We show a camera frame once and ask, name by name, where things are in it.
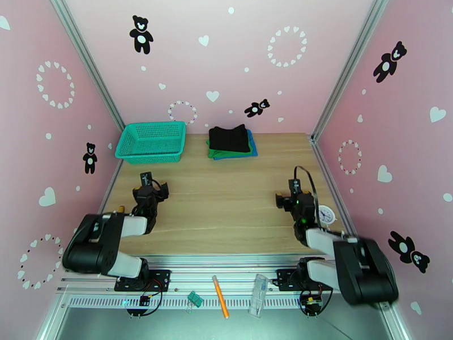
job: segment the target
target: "gray floor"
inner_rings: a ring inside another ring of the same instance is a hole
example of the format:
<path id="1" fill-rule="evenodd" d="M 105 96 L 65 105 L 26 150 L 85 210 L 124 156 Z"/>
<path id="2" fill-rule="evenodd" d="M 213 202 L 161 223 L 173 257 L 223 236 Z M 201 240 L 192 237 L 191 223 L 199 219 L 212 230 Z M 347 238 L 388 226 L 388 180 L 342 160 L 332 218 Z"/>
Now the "gray floor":
<path id="1" fill-rule="evenodd" d="M 231 310 L 225 320 L 218 311 L 161 310 L 130 319 L 123 309 L 72 308 L 62 325 L 59 340 L 384 340 L 388 338 L 380 314 L 368 307 L 351 307 L 334 295 L 318 318 L 299 310 L 264 310 L 255 318 L 246 310 Z"/>

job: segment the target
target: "wooden table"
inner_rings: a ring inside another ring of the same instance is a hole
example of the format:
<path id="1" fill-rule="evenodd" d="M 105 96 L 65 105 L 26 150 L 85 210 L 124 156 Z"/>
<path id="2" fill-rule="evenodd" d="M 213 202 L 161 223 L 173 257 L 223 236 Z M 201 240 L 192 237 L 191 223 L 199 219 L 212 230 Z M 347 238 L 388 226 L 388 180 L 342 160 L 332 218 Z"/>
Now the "wooden table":
<path id="1" fill-rule="evenodd" d="M 207 157 L 207 135 L 188 135 L 179 163 L 131 165 L 124 162 L 105 211 L 129 212 L 135 206 L 132 189 L 140 173 L 167 182 L 170 197 L 159 204 L 157 223 L 149 235 L 126 237 L 120 250 L 152 254 L 276 254 L 311 253 L 294 237 L 290 213 L 275 205 L 275 193 L 289 195 L 288 179 L 302 165 L 311 172 L 319 203 L 336 214 L 318 162 L 306 134 L 256 134 L 258 157 L 213 161 Z M 298 171 L 302 188 L 309 180 Z M 343 230 L 341 220 L 331 228 Z"/>

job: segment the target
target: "black mounting plate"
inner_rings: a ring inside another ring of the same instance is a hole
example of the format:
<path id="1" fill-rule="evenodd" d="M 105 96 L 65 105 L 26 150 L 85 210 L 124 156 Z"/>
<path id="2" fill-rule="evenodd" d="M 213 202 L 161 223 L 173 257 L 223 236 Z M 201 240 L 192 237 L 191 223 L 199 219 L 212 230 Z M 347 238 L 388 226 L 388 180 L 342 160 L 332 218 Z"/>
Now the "black mounting plate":
<path id="1" fill-rule="evenodd" d="M 146 291 L 148 292 L 159 292 L 160 286 L 153 279 L 157 280 L 162 285 L 162 292 L 168 292 L 168 284 L 170 283 L 170 275 L 172 271 L 167 269 L 160 270 L 149 270 L 149 279 L 151 281 L 150 286 Z M 117 292 L 144 292 L 143 289 L 146 287 L 148 282 L 143 282 L 133 278 L 120 278 L 115 283 L 115 291 Z"/>
<path id="2" fill-rule="evenodd" d="M 280 291 L 302 291 L 303 289 L 297 284 L 296 280 L 293 278 L 290 279 L 292 275 L 296 275 L 296 269 L 277 269 L 277 280 L 276 284 L 279 287 Z M 332 288 L 323 283 L 318 283 L 314 280 L 308 278 L 304 284 L 307 290 L 318 291 L 318 285 L 322 286 L 323 291 L 331 291 Z"/>

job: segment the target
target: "small green component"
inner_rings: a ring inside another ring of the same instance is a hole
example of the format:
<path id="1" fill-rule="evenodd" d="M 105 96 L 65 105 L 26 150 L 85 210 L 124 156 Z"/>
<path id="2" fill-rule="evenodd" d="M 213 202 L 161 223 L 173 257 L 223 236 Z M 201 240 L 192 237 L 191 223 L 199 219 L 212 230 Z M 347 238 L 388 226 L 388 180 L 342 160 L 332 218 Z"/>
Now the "small green component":
<path id="1" fill-rule="evenodd" d="M 199 308 L 203 304 L 203 298 L 192 291 L 189 296 L 187 296 L 189 302 L 193 303 L 197 308 Z"/>

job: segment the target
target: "green cloth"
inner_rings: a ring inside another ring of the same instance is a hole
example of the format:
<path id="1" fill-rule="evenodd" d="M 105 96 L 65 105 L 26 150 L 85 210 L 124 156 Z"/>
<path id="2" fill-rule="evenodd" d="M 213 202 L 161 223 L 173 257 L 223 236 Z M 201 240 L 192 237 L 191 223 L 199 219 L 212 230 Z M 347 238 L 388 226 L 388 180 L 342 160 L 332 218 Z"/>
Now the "green cloth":
<path id="1" fill-rule="evenodd" d="M 250 144 L 249 141 L 249 152 L 235 152 L 235 151 L 222 151 L 222 150 L 213 150 L 209 149 L 208 157 L 209 158 L 220 158 L 220 157 L 237 157 L 237 156 L 250 156 L 250 154 L 253 152 L 253 147 Z"/>

